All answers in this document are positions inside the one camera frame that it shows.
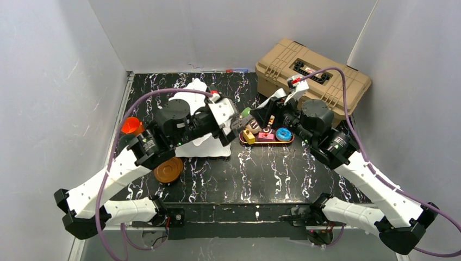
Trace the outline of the white three-tier cake stand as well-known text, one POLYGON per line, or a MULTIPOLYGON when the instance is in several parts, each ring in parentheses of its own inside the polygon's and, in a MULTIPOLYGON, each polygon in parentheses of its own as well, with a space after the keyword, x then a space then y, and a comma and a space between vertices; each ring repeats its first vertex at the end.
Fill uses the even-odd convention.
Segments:
POLYGON ((190 117, 188 138, 175 148, 176 157, 229 157, 232 133, 231 120, 237 116, 235 104, 199 79, 193 79, 185 88, 171 88, 169 101, 185 101, 190 117))

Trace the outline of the metal serving tongs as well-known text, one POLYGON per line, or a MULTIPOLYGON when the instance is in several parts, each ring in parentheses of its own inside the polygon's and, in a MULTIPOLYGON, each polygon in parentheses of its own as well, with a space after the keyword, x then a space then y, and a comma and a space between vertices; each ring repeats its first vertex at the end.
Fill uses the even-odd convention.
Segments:
POLYGON ((265 128, 270 121, 273 114, 275 103, 280 99, 284 98, 286 93, 283 89, 278 89, 269 98, 267 98, 262 104, 254 109, 251 109, 247 116, 237 119, 234 121, 230 128, 236 133, 242 132, 245 127, 252 121, 255 120, 259 127, 265 128))

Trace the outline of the yellow layered cake piece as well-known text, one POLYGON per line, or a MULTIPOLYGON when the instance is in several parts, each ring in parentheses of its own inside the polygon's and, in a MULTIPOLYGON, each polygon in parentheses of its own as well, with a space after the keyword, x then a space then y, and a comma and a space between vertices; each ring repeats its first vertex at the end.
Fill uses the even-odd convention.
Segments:
POLYGON ((245 141, 249 144, 249 145, 252 145, 255 143, 256 141, 256 138, 255 136, 253 135, 253 133, 251 133, 250 130, 246 129, 242 132, 242 135, 245 139, 245 141))

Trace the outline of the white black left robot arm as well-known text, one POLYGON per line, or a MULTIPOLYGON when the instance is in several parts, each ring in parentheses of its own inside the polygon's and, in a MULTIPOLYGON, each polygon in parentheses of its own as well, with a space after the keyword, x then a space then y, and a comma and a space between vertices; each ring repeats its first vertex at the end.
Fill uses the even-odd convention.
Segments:
POLYGON ((110 167, 76 188, 54 193, 57 206, 64 212, 65 229, 78 239, 88 239, 107 225, 132 221, 161 225, 169 210, 158 196, 115 201, 114 195, 172 159, 181 145, 207 134, 223 145, 230 144, 237 132, 226 132, 225 127, 237 115, 238 110, 228 98, 208 102, 195 112, 185 100, 168 101, 145 130, 112 160, 110 167))

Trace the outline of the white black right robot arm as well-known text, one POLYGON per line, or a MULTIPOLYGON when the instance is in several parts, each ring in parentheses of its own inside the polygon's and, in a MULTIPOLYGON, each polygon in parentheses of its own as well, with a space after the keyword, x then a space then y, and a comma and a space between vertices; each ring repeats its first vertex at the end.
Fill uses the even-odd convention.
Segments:
POLYGON ((273 116, 274 126, 285 127, 309 143, 316 160, 348 179, 375 204, 375 208, 363 207, 322 193, 309 206, 310 216, 318 223, 331 221, 360 228, 379 237, 394 252, 407 255, 436 218, 430 207, 400 195, 370 171, 357 143, 332 128, 334 114, 323 101, 305 101, 298 110, 296 102, 272 97, 250 114, 262 127, 273 116))

